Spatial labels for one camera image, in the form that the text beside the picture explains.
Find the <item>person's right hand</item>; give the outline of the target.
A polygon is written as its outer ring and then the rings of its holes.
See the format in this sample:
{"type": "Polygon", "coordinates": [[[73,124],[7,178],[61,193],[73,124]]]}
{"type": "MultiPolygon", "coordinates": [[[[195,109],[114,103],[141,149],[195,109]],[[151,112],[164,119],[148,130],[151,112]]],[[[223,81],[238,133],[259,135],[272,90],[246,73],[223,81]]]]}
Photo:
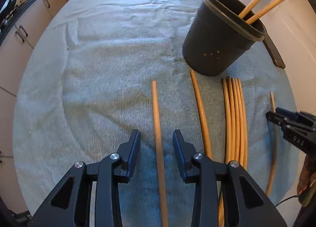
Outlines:
{"type": "Polygon", "coordinates": [[[297,195],[303,207],[307,207],[315,197],[315,156],[307,155],[299,175],[297,195]]]}

